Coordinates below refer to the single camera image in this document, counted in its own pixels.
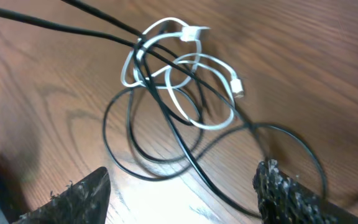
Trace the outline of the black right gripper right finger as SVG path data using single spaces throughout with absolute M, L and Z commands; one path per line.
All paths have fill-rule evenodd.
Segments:
M 358 224 L 357 216 L 286 176 L 274 159 L 258 164 L 252 183 L 263 224 Z

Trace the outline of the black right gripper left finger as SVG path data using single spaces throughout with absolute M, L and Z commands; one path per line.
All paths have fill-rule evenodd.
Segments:
M 19 224 L 105 224 L 111 183 L 108 170 L 99 167 L 84 179 L 67 186 L 61 194 L 50 194 L 50 201 L 25 213 Z

